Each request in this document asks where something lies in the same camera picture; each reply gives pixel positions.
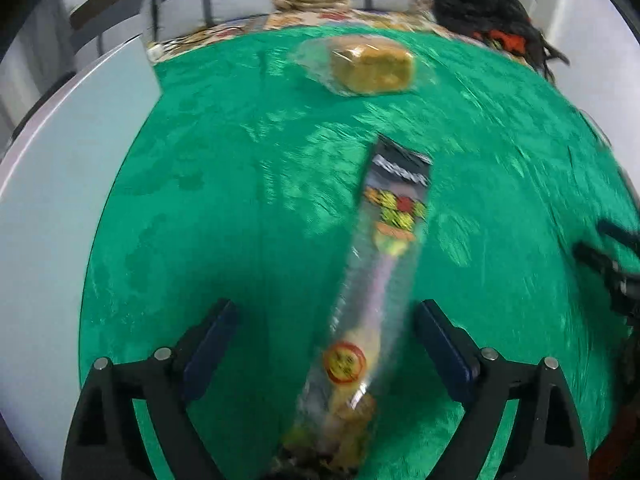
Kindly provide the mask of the green patterned bedspread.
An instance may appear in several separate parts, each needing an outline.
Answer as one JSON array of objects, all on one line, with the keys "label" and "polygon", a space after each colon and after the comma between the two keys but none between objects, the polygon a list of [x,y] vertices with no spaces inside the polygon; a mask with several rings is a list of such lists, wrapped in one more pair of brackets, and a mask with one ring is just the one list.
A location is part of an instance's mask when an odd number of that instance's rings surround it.
[{"label": "green patterned bedspread", "polygon": [[410,92],[338,96],[293,58],[331,34],[254,32],[156,66],[162,97],[96,231],[80,370],[144,359],[234,301],[240,327],[191,416],[227,477],[256,477],[328,328],[360,174],[385,134],[433,162],[412,298],[510,360],[557,358],[595,448],[627,329],[570,250],[599,244],[602,218],[638,228],[612,152],[529,68],[432,34],[395,34],[425,66]]}]

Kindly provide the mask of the orange garment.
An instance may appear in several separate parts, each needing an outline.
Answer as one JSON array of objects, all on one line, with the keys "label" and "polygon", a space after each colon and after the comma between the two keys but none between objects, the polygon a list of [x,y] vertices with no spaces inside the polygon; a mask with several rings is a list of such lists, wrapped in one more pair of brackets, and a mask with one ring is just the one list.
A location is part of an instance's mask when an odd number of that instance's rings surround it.
[{"label": "orange garment", "polygon": [[511,54],[524,56],[526,53],[526,39],[522,29],[525,25],[530,25],[524,6],[520,0],[502,0],[502,24],[491,26],[486,32],[474,30],[472,38],[492,44],[495,42],[502,50]]}]

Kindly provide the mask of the square cake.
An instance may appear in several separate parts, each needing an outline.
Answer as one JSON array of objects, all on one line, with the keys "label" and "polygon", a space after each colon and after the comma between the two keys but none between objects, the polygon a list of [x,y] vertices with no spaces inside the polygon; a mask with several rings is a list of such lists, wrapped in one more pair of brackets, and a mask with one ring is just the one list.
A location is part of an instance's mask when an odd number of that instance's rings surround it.
[{"label": "square cake", "polygon": [[406,93],[435,81],[430,64],[401,42],[380,35],[309,39],[291,58],[307,77],[339,96]]}]

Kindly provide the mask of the floral bedsheet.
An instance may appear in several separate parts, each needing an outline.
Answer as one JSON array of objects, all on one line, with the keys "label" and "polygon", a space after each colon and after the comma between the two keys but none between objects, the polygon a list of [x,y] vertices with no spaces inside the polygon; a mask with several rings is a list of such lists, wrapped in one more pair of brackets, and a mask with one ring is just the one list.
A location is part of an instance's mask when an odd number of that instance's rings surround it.
[{"label": "floral bedsheet", "polygon": [[287,29],[299,29],[309,38],[316,29],[355,29],[396,30],[408,34],[431,34],[450,41],[463,42],[487,50],[487,44],[457,35],[436,23],[427,14],[398,12],[369,12],[360,10],[325,10],[321,12],[288,11],[273,13],[257,18],[242,18],[198,30],[191,35],[151,44],[146,55],[152,65],[164,64],[176,58],[193,58],[204,51],[203,66],[245,66],[249,55],[243,55],[236,61],[226,60],[222,56],[222,46],[243,37],[250,37]]}]

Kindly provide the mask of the yellow black snack stick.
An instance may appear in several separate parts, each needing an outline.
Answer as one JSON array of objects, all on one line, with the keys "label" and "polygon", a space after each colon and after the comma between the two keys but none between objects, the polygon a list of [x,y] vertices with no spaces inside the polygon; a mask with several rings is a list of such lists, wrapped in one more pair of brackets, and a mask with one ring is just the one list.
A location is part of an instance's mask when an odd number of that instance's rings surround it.
[{"label": "yellow black snack stick", "polygon": [[326,341],[273,461],[283,479],[352,479],[407,324],[432,161],[387,136],[370,151],[344,281]]}]

